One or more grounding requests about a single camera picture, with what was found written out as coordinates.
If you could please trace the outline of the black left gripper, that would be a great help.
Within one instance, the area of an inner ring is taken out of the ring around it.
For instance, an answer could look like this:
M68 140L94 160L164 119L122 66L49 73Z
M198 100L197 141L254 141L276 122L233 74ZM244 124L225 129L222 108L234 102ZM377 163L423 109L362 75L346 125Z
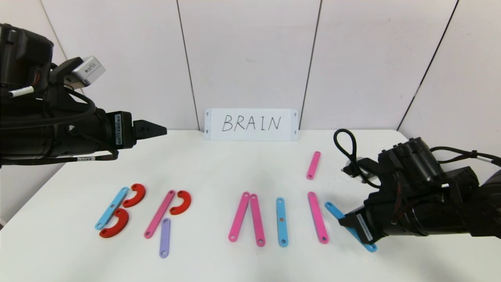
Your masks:
M147 120L132 121L127 111L95 112L73 124L72 153L94 153L132 148L137 141L164 136L166 127Z

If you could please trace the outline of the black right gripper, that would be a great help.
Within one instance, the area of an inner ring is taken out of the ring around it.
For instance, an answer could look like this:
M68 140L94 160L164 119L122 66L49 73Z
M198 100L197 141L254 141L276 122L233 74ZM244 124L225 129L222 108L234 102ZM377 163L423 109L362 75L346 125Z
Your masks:
M364 244L375 244L392 235L395 227L391 223L393 214L390 204L370 204L345 214L338 222L341 226L356 230Z

